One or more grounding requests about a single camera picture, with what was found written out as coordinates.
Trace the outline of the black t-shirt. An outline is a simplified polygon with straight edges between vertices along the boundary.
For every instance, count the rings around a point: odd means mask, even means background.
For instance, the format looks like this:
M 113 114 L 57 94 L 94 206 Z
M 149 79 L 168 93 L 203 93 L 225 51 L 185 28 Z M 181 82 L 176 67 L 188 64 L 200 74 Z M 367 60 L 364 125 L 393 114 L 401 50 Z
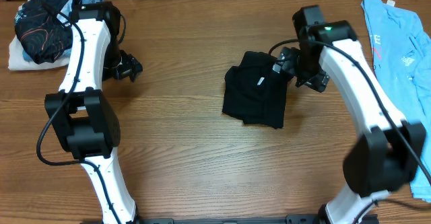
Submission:
M 225 74 L 222 112 L 244 124 L 283 128 L 291 77 L 274 71 L 275 62 L 267 53 L 245 52 L 241 63 Z

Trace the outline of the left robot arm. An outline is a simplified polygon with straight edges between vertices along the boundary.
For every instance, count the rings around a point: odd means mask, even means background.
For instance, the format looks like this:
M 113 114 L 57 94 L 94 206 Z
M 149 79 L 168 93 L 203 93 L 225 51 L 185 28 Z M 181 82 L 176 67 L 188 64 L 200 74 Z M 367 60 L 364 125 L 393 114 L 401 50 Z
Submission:
M 102 209 L 101 223 L 140 223 L 119 164 L 121 127 L 102 83 L 135 81 L 143 67 L 119 48 L 126 22 L 111 2 L 75 5 L 67 21 L 73 33 L 71 57 L 58 92 L 45 97 L 49 120 L 41 135 L 52 127 L 73 156 L 66 164 L 86 171 Z

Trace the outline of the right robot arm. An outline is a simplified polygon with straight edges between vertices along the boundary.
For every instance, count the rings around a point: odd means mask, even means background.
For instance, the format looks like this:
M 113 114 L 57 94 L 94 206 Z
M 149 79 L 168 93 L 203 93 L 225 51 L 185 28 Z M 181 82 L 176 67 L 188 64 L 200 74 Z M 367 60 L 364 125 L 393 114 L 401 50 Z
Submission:
M 370 211 L 424 169 L 420 157 L 426 130 L 408 122 L 368 66 L 362 45 L 347 21 L 328 23 L 319 6 L 300 8 L 292 18 L 292 40 L 279 43 L 273 70 L 297 86 L 325 90 L 333 81 L 354 122 L 357 141 L 343 161 L 345 186 L 315 215 L 288 215 L 288 223 L 376 223 Z

